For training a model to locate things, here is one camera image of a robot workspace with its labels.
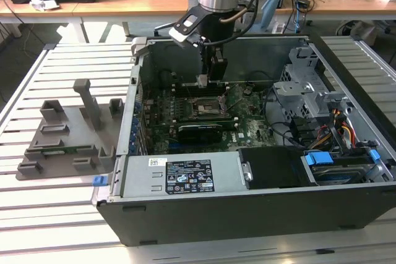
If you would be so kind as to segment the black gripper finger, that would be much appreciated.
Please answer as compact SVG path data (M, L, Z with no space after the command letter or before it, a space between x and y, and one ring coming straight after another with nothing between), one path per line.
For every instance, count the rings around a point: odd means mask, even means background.
M213 47L203 46L200 49L201 61L202 61L202 72L201 74L208 75L212 65Z
M221 80L225 74L228 60L223 56L223 48L216 47L210 58L210 80Z

